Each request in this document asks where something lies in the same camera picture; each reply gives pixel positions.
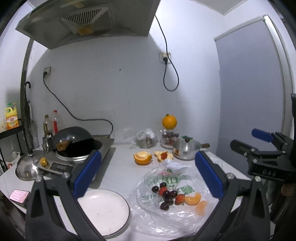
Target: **door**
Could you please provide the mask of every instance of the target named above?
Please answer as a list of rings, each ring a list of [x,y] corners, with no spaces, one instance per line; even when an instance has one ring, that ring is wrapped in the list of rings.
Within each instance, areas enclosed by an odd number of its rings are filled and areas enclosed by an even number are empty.
[[[255,139],[254,128],[289,135],[292,80],[285,51],[268,16],[249,21],[215,39],[221,78],[217,156],[247,174],[247,159],[230,149],[234,139],[274,150]]]

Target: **stove knob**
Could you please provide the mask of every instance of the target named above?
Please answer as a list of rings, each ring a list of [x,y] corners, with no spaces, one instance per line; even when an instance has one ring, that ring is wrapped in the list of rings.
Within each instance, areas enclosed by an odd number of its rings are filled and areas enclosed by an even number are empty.
[[[46,160],[45,157],[41,157],[39,162],[40,162],[41,166],[43,166],[43,167],[48,165],[48,161]]]

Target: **stainless steel lid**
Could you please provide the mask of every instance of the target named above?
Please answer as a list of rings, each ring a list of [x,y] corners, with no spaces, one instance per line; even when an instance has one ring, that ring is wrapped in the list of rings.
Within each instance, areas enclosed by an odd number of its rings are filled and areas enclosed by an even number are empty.
[[[202,145],[199,142],[194,140],[190,140],[186,142],[184,139],[180,139],[174,142],[173,148],[180,151],[195,151],[202,148]]]
[[[44,171],[37,167],[43,156],[44,151],[42,150],[35,150],[32,154],[23,155],[17,162],[16,176],[23,181],[31,181],[38,176],[43,176]]]

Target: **gas stove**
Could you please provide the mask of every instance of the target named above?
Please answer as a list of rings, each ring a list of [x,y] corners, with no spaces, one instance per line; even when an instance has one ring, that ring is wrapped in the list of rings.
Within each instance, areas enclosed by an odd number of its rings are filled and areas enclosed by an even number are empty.
[[[102,155],[102,161],[104,161],[105,156],[114,143],[114,139],[107,136],[93,136],[93,138],[95,146],[98,147],[98,151],[100,151]],[[62,175],[64,172],[71,173],[79,163],[82,163],[87,159],[88,155],[80,157],[63,157],[57,152],[50,151],[45,154],[44,157],[48,164],[43,167],[41,163],[38,162],[37,167],[47,172]]]

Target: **blue gripper pad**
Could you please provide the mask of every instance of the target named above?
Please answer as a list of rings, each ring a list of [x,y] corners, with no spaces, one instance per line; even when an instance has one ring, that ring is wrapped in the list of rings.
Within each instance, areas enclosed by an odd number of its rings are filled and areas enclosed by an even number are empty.
[[[223,170],[217,164],[214,164],[203,151],[196,153],[195,165],[207,184],[212,196],[222,199],[224,196],[224,188],[227,185]]]
[[[262,130],[258,130],[258,129],[252,130],[252,136],[257,139],[266,141],[266,142],[273,142],[274,141],[274,137],[272,136],[272,134],[262,131]]]
[[[100,169],[102,155],[99,151],[93,150],[89,157],[79,164],[72,173],[72,195],[74,198],[83,197],[93,177]]]

